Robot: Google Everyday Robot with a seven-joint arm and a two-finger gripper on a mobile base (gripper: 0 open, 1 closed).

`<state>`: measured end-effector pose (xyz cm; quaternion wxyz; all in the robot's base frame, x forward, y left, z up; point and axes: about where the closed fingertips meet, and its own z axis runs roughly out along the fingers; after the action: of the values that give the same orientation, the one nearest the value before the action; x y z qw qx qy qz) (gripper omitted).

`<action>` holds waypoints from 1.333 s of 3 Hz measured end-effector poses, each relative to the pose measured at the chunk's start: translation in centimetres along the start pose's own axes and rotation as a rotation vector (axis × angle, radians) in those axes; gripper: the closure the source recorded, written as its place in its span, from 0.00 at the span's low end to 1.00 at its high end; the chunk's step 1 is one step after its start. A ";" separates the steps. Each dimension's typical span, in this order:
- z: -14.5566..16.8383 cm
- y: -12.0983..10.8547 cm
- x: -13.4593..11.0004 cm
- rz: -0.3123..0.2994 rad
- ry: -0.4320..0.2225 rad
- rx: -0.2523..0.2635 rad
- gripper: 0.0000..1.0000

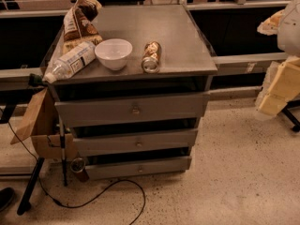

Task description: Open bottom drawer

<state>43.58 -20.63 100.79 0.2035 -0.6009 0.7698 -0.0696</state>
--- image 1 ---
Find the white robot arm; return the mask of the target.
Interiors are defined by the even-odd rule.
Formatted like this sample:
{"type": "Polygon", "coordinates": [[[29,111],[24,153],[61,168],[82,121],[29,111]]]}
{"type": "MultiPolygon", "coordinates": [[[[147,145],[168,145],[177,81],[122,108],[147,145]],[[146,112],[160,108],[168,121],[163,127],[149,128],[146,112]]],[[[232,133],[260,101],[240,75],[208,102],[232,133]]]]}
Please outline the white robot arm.
{"type": "Polygon", "coordinates": [[[289,55],[258,96],[257,114],[267,119],[278,115],[300,94],[300,0],[292,0],[262,22],[257,31],[267,36],[276,35],[278,48],[289,55]]]}

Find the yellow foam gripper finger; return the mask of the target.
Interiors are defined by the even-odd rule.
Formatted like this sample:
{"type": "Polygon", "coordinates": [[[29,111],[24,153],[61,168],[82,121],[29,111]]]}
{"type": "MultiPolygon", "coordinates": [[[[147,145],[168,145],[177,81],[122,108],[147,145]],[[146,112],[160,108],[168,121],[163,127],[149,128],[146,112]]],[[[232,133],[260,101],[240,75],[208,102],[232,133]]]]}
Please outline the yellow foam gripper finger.
{"type": "Polygon", "coordinates": [[[255,106],[259,116],[276,116],[300,94],[300,58],[289,56],[282,62],[272,62],[267,69],[262,91],[255,106]]]}
{"type": "Polygon", "coordinates": [[[273,14],[271,17],[261,22],[257,28],[260,34],[271,36],[278,33],[278,29],[282,20],[283,9],[273,14]]]}

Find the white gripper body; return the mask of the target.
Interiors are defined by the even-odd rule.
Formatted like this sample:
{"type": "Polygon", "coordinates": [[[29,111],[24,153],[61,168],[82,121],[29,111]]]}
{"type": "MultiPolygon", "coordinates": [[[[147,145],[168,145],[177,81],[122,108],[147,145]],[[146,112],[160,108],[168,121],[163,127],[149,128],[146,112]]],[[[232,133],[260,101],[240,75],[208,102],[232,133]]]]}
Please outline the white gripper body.
{"type": "Polygon", "coordinates": [[[277,46],[289,55],[300,56],[300,0],[292,0],[283,10],[277,46]]]}

